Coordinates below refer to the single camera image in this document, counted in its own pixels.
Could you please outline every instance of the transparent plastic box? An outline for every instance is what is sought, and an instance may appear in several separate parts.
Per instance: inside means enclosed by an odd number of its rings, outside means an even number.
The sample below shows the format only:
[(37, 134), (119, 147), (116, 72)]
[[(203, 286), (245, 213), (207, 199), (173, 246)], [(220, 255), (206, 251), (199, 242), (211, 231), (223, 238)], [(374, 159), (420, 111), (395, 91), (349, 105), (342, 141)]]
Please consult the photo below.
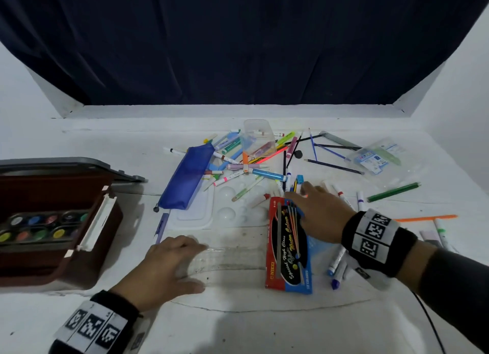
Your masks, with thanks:
[(384, 138), (351, 153), (347, 164), (365, 172), (365, 177), (380, 188), (393, 189), (419, 178), (425, 165), (422, 160), (397, 144)]
[(267, 120), (246, 120), (240, 139), (243, 152), (251, 158), (268, 157), (277, 151), (275, 137)]

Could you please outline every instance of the hand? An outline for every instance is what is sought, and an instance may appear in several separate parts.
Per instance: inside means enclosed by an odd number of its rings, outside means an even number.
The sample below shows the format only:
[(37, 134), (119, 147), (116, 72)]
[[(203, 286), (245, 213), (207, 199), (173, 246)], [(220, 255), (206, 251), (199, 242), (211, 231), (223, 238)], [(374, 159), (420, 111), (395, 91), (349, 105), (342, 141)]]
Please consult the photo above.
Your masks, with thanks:
[(306, 234), (325, 242), (341, 243), (343, 228), (356, 212), (326, 189), (313, 187), (307, 181), (301, 186), (301, 194), (308, 197), (288, 191), (285, 198), (291, 199), (304, 213), (301, 226)]
[(141, 312), (158, 308), (177, 296), (202, 293), (205, 289), (202, 284), (179, 282), (175, 270), (181, 262), (206, 248), (183, 235), (168, 237), (151, 246), (144, 260), (110, 291), (124, 297)]

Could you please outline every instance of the blue pencil case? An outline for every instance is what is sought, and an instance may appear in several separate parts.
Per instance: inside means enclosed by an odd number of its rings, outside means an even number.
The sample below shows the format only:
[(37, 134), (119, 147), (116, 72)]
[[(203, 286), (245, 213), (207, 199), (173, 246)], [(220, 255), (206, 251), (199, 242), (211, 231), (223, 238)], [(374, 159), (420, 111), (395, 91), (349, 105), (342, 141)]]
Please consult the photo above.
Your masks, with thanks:
[(190, 147), (161, 195), (158, 206), (163, 209), (187, 209), (213, 152), (211, 143)]

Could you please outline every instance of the watercolor paint set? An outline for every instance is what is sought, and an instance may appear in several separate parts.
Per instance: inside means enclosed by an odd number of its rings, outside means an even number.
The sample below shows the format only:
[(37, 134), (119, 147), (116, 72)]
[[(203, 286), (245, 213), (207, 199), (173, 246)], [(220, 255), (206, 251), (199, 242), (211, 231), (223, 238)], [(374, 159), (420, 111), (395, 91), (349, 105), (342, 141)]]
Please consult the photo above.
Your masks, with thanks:
[(0, 252), (63, 249), (75, 239), (90, 209), (13, 214), (0, 224)]
[(300, 209), (288, 199), (272, 197), (268, 216), (265, 287), (311, 294), (308, 239), (300, 225)]
[(0, 161), (0, 287), (92, 288), (123, 218), (112, 184), (144, 181), (83, 157)]

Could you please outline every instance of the brown case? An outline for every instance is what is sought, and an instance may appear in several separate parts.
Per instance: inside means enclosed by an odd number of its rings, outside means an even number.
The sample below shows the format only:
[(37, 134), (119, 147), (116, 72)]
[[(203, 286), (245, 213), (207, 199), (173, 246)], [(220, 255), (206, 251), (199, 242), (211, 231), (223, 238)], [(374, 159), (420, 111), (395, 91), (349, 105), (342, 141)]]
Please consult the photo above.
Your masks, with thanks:
[(123, 218), (116, 201), (104, 216), (105, 223), (100, 225), (90, 251), (79, 246), (92, 222), (100, 221), (95, 217), (104, 199), (114, 198), (114, 181), (139, 183), (145, 179), (83, 157), (0, 161), (0, 223), (14, 213), (90, 209), (66, 249), (2, 252), (0, 247), (0, 287), (59, 282), (54, 284), (63, 285), (63, 289), (92, 288)]

